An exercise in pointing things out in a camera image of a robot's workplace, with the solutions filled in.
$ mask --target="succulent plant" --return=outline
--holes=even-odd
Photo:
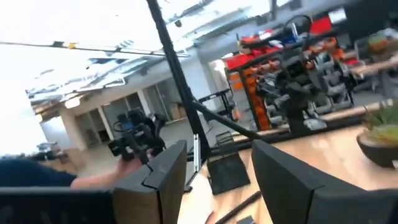
[[[398,145],[398,101],[391,105],[380,103],[379,110],[366,111],[368,136],[379,143]]]

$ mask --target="camera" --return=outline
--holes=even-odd
[[[108,144],[113,156],[121,156],[130,161],[138,156],[143,164],[149,161],[147,153],[157,156],[165,149],[165,143],[160,137],[160,130],[166,124],[167,118],[160,114],[146,116],[140,109],[133,109],[127,114],[119,114],[118,121],[112,126],[113,131],[121,133],[119,139]]]

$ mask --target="doorway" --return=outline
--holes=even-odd
[[[92,110],[89,112],[95,127],[95,131],[98,133],[99,140],[102,143],[107,143],[111,139],[108,132],[106,131],[105,124],[101,119],[100,112],[98,110]]]
[[[169,116],[169,120],[173,120],[173,118],[176,118],[176,116],[173,116],[172,114],[172,107],[174,106],[175,108],[176,105],[181,103],[181,97],[178,93],[174,79],[168,78],[164,81],[161,81],[156,84],[156,87],[165,106],[167,115]]]
[[[141,111],[144,111],[144,107],[142,106],[141,100],[139,99],[137,93],[126,96],[126,101],[130,110],[139,108]]]
[[[170,119],[156,85],[146,88],[144,90],[144,95],[147,98],[148,107],[151,112],[164,115]]]
[[[75,120],[88,147],[101,143],[100,136],[89,113],[78,115]]]
[[[108,120],[108,124],[112,129],[112,133],[115,139],[119,139],[122,137],[120,132],[117,132],[113,129],[113,125],[118,122],[119,114],[127,114],[129,108],[127,107],[127,102],[124,98],[120,98],[118,100],[114,100],[107,105],[102,106],[104,109],[104,114],[106,119]]]

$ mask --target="desk surface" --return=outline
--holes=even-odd
[[[380,70],[386,70],[396,66],[398,66],[398,54],[395,54],[395,56],[391,57],[389,60],[354,67],[351,68],[350,71],[355,75],[374,75]]]
[[[356,143],[356,136],[362,131],[363,128],[357,126],[280,142],[274,146],[311,166],[363,189],[398,188],[398,171],[382,169],[374,165],[361,152]],[[240,156],[246,165],[252,184],[215,196],[218,209],[210,216],[207,223],[216,222],[259,190],[251,162],[251,150],[240,152]],[[200,174],[208,174],[205,166]],[[256,223],[272,223],[263,199],[243,210],[230,223],[236,223],[250,215],[253,216]]]
[[[353,116],[356,114],[365,113],[366,110],[369,110],[369,111],[377,110],[378,108],[379,108],[379,103],[371,103],[371,104],[368,104],[365,106],[357,106],[357,107],[346,109],[346,110],[336,111],[336,112],[326,114],[326,115],[323,115],[320,117],[321,117],[321,119],[324,119],[326,121],[331,121],[334,119],[346,118],[346,117]],[[279,128],[274,128],[274,129],[265,130],[265,131],[259,131],[257,133],[260,135],[279,133],[281,131],[285,131],[288,128],[289,128],[289,125],[284,124],[284,125],[280,126]],[[234,141],[242,141],[244,139],[247,139],[246,136],[235,135],[235,134],[238,134],[237,132],[233,132],[232,134],[234,135],[234,137],[233,137]]]

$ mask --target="black frame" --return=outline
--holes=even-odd
[[[341,129],[349,126],[354,126],[362,123],[364,113],[356,114],[349,117],[344,117],[340,119],[335,119],[328,123],[328,127],[321,130],[310,131],[307,133],[273,133],[273,134],[266,134],[260,135],[254,131],[249,131],[240,125],[208,110],[205,106],[200,104],[199,102],[194,99],[192,93],[189,89],[185,76],[183,74],[181,64],[178,61],[177,55],[173,48],[173,43],[167,31],[165,22],[162,17],[161,10],[157,3],[157,0],[147,0],[150,13],[152,14],[152,18],[156,24],[156,28],[159,33],[159,38],[161,43],[164,46],[164,52],[166,55],[166,59],[169,63],[170,70],[172,72],[173,78],[175,80],[176,86],[178,88],[178,92],[182,98],[182,103],[187,111],[187,117],[189,123],[191,125],[192,131],[194,134],[198,134],[200,138],[201,144],[201,161],[204,163],[207,159],[212,156],[219,156],[226,153],[236,152],[240,150],[245,150],[251,148],[251,141],[253,139],[262,139],[267,143],[276,143],[281,141],[287,141],[296,138],[302,138],[305,136],[310,136],[313,134],[320,134],[336,129]],[[246,136],[247,139],[242,141],[227,143],[221,146],[210,147],[208,144],[205,132],[201,125],[199,115],[197,111],[206,114],[207,116],[214,117],[214,120],[220,122],[221,124],[237,131],[238,133]],[[188,154],[188,161],[193,160],[193,153]]]

